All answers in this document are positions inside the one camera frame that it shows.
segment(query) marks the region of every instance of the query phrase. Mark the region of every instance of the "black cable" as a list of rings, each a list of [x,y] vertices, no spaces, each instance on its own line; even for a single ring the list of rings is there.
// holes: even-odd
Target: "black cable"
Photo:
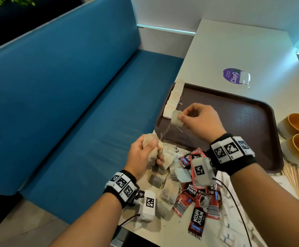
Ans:
[[[133,215],[132,217],[130,217],[127,220],[125,220],[122,224],[120,224],[120,226],[122,226],[123,224],[125,224],[126,222],[128,222],[130,219],[133,219],[134,217],[139,217],[139,216],[140,216],[140,214]]]
[[[234,203],[235,203],[235,206],[236,206],[236,208],[237,208],[237,210],[238,210],[238,212],[239,212],[239,214],[240,214],[240,217],[241,217],[241,219],[242,219],[242,223],[243,223],[243,225],[244,225],[244,228],[246,229],[246,233],[247,233],[247,237],[248,237],[248,240],[249,240],[250,247],[252,247],[252,245],[251,245],[251,241],[250,241],[250,237],[249,237],[249,233],[248,233],[246,224],[245,224],[245,222],[244,222],[244,220],[243,220],[243,217],[242,217],[242,215],[241,215],[241,212],[240,212],[240,210],[239,210],[239,208],[238,208],[238,205],[236,204],[235,199],[233,198],[233,195],[232,195],[232,193],[230,192],[230,190],[227,188],[227,186],[226,186],[223,182],[221,182],[221,183],[222,183],[222,185],[225,186],[225,188],[228,190],[228,192],[230,193],[230,195],[231,195],[231,197],[232,197],[232,199],[233,199],[233,201],[234,201]]]

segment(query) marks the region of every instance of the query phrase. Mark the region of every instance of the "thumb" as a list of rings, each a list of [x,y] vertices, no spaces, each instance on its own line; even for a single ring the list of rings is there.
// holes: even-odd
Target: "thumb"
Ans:
[[[193,117],[189,117],[185,114],[180,114],[177,116],[177,119],[180,120],[181,122],[183,122],[185,124],[185,126],[190,127],[192,124]]]
[[[143,149],[143,153],[148,156],[152,150],[155,149],[159,141],[157,139],[153,139],[151,142],[149,142],[145,148]]]

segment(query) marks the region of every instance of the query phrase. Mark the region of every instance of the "left hand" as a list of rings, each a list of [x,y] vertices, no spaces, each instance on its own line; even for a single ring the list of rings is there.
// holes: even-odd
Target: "left hand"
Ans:
[[[154,139],[152,142],[149,142],[148,145],[143,148],[143,141],[145,134],[139,137],[135,142],[131,144],[131,148],[128,154],[127,164],[124,167],[124,170],[130,172],[137,181],[143,176],[147,169],[147,159],[150,152],[157,147],[160,152],[162,149],[158,146],[158,140]],[[162,165],[163,155],[159,153],[159,158],[156,162],[159,165]]]

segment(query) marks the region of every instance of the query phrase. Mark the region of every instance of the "purple sticker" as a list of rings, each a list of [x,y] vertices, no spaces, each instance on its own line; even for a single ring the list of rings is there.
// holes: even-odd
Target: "purple sticker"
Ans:
[[[243,83],[240,83],[241,72],[242,72],[242,70],[239,70],[236,68],[227,68],[223,71],[224,78],[234,84],[243,84]]]

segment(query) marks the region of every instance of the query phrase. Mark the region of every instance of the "hand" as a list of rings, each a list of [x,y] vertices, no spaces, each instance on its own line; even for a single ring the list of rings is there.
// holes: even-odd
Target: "hand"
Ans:
[[[158,151],[161,151],[161,147],[158,146],[158,140],[154,139],[149,142],[145,148],[143,148],[143,141],[145,134],[139,137],[135,142],[131,144],[131,148],[128,154],[127,164],[124,170],[130,172],[137,181],[143,176],[147,169],[147,159],[150,152],[157,147]],[[156,162],[162,165],[163,156],[159,154],[159,159]]]
[[[226,133],[218,113],[212,106],[193,103],[178,115],[178,119],[209,144]]]

